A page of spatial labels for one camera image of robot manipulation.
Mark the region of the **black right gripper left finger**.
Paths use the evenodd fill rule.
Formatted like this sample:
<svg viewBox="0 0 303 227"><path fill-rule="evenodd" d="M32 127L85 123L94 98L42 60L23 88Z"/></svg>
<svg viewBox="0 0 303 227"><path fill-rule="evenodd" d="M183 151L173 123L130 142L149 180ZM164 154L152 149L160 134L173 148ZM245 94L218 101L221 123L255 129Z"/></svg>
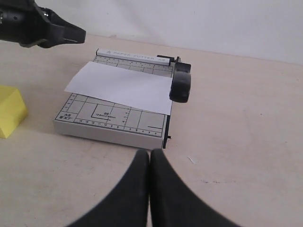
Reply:
<svg viewBox="0 0 303 227"><path fill-rule="evenodd" d="M149 155L136 152L118 184L70 227L145 227L149 205Z"/></svg>

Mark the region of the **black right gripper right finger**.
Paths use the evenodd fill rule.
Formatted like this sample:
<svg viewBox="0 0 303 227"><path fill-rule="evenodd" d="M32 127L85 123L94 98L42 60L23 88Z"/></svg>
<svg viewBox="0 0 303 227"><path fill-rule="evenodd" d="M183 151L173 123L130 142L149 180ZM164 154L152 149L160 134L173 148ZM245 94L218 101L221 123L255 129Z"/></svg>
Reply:
<svg viewBox="0 0 303 227"><path fill-rule="evenodd" d="M161 149L151 151L150 206L154 227L237 227L197 197Z"/></svg>

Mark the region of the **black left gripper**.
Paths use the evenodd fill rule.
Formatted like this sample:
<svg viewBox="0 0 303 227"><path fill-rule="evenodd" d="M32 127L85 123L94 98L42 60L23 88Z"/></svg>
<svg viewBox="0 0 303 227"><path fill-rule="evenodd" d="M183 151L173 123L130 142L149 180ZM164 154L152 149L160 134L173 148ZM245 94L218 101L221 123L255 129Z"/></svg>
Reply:
<svg viewBox="0 0 303 227"><path fill-rule="evenodd" d="M0 39L32 47L85 43L85 30L62 19L53 10L34 0L0 2Z"/></svg>

